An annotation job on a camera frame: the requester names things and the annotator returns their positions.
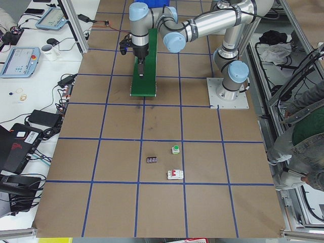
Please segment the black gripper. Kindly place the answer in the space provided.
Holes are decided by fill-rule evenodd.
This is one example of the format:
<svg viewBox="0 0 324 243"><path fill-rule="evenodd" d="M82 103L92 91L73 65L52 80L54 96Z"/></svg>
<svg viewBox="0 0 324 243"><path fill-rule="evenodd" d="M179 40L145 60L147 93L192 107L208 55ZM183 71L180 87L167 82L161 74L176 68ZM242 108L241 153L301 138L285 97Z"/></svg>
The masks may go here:
<svg viewBox="0 0 324 243"><path fill-rule="evenodd" d="M133 54L138 58L138 75L144 76L145 73L145 58L148 56L148 44L144 46L133 46Z"/></svg>

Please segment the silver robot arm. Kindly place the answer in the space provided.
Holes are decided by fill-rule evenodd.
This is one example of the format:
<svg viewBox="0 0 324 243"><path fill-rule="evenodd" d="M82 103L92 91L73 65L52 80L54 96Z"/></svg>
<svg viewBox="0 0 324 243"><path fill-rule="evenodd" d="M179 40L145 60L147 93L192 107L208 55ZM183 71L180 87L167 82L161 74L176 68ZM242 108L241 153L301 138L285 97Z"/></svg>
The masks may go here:
<svg viewBox="0 0 324 243"><path fill-rule="evenodd" d="M209 11L179 23L174 7L150 8L146 3L133 2L129 7L129 46L138 59L138 76L145 75L150 29L158 30L171 53L179 53L187 42L224 29L223 44L215 51L214 61L217 65L226 65L238 58L238 44L244 26L265 16L272 5L273 1L213 1Z"/></svg>

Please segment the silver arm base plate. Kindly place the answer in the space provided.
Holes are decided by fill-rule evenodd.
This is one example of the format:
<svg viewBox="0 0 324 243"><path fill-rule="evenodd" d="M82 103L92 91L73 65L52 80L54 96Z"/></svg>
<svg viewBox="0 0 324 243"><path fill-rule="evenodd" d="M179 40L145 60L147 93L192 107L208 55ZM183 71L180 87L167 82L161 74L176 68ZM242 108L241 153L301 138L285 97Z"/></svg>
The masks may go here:
<svg viewBox="0 0 324 243"><path fill-rule="evenodd" d="M210 109L249 109L244 84L238 91L228 91L222 85L223 78L207 78Z"/></svg>

